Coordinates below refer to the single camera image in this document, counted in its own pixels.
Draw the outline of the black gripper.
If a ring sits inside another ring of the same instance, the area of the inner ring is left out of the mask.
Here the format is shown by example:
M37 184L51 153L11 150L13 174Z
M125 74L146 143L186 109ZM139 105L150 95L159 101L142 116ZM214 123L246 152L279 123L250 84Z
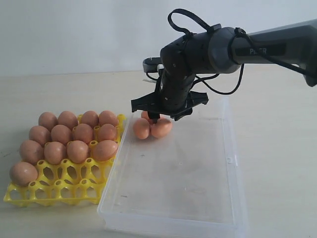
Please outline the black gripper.
M160 114L175 121L191 115L194 107L208 103L207 93L191 90L194 79L194 74L175 76L161 70L158 92L131 100L131 112L147 111L149 123L157 123Z

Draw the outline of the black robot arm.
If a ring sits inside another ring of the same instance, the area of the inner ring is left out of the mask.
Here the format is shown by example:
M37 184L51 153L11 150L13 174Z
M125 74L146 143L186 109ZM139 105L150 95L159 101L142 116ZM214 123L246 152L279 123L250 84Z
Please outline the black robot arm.
M241 28L212 26L209 31L182 36L163 47L158 58L143 62L144 72L158 72L153 93L131 102L151 119L160 114L179 120L208 102L206 93L194 92L198 74L231 74L244 64L273 63L317 83L317 22L306 22L247 34Z

